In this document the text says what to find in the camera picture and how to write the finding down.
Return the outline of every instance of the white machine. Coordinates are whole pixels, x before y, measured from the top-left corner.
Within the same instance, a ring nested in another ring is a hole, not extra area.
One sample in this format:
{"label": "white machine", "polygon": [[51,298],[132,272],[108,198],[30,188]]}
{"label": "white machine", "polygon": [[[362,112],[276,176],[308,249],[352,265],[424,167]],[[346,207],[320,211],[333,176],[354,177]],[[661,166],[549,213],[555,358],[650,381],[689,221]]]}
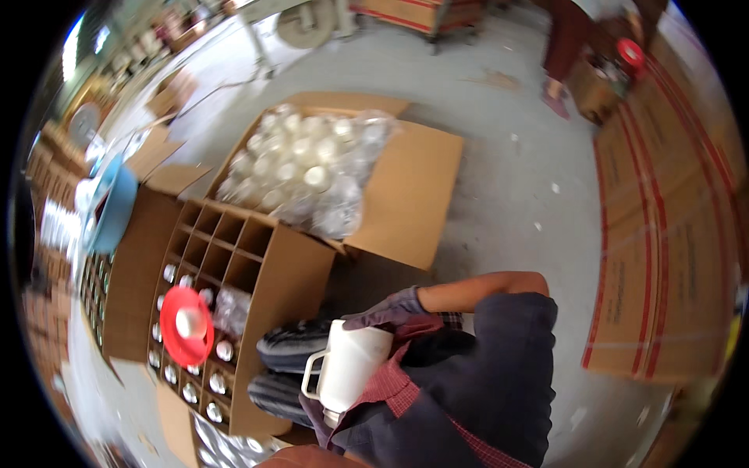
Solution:
{"label": "white machine", "polygon": [[247,24],[252,43],[258,52],[259,67],[268,67],[266,78],[273,78],[275,65],[270,62],[255,30],[255,24],[281,13],[276,32],[289,46],[314,49],[326,43],[338,29],[342,37],[351,36],[356,27],[348,9],[348,0],[250,0],[237,7],[237,14]]}

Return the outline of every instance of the blue plastic bowl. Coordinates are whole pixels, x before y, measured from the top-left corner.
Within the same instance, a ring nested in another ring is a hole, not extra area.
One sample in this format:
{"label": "blue plastic bowl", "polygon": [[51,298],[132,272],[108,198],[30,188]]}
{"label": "blue plastic bowl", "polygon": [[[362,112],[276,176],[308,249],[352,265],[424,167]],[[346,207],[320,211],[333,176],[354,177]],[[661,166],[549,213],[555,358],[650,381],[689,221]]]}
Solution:
{"label": "blue plastic bowl", "polygon": [[94,190],[94,200],[100,199],[109,189],[109,196],[104,202],[104,209],[97,223],[96,231],[91,236],[89,253],[112,254],[122,240],[130,222],[133,205],[138,193],[138,179],[128,167],[122,165],[122,155],[118,154],[104,168],[101,181]]}

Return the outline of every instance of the plaid shirt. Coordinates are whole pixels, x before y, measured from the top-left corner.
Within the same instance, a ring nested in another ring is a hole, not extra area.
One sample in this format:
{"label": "plaid shirt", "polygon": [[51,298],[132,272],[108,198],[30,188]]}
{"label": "plaid shirt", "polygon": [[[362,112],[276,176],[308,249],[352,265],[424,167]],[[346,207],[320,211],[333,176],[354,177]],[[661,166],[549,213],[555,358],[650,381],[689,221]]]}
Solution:
{"label": "plaid shirt", "polygon": [[[400,419],[414,404],[416,404],[421,390],[401,368],[401,361],[406,354],[412,339],[434,332],[443,326],[443,321],[439,317],[434,315],[420,315],[415,316],[406,325],[398,328],[395,334],[395,346],[397,351],[392,358],[382,365],[377,370],[377,373],[370,378],[369,382],[367,382],[364,393],[359,400],[342,416],[338,427],[333,430],[328,439],[328,449],[333,448],[333,439],[336,438],[337,434],[340,434],[347,429],[351,429],[352,426],[356,426],[357,423],[354,421],[356,419],[354,415],[357,413],[356,409],[360,408],[361,405],[384,402],[397,420]],[[529,465],[515,460],[505,452],[502,452],[501,450],[489,445],[484,440],[481,440],[449,415],[442,413],[442,416],[450,422],[455,429],[455,432],[452,434],[435,434],[434,439],[432,440],[434,444],[433,449],[439,451],[440,447],[448,447],[448,450],[452,451],[456,444],[464,444],[475,455],[473,461],[478,462],[473,464],[475,466],[502,468],[529,467]],[[430,430],[433,428],[412,427],[410,429],[412,431],[424,431],[425,434],[432,437]],[[457,437],[451,437],[454,434],[459,434],[459,439]],[[354,454],[359,455],[359,453],[357,453],[357,447],[348,446],[346,448],[352,450]],[[407,449],[420,450],[421,448],[408,447]],[[461,468],[468,466],[472,466],[470,460],[464,461]]]}

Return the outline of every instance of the plastic wrap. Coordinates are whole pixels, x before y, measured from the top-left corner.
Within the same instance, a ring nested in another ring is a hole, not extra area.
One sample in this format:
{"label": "plastic wrap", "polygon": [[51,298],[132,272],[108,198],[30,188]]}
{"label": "plastic wrap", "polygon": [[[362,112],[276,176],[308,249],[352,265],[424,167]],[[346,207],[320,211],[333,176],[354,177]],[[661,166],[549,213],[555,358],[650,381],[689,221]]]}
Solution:
{"label": "plastic wrap", "polygon": [[244,333],[252,295],[234,288],[223,287],[216,295],[213,326],[237,337]]}
{"label": "plastic wrap", "polygon": [[[295,106],[280,104],[261,116],[216,197],[317,236],[350,236],[361,226],[364,187],[397,129],[397,120],[382,111],[303,117]],[[261,200],[240,186],[261,187]]]}

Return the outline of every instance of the shoe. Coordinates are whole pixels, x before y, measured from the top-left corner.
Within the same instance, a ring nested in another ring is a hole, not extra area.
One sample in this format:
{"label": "shoe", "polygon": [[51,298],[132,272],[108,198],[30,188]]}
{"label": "shoe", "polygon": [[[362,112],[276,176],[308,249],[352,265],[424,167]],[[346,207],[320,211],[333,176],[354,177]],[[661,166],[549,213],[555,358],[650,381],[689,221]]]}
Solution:
{"label": "shoe", "polygon": [[551,110],[557,113],[561,118],[568,121],[569,120],[569,112],[567,112],[567,108],[564,105],[564,101],[561,97],[554,99],[553,97],[549,96],[549,94],[546,91],[541,92],[541,100],[544,101],[544,103],[551,107]]}

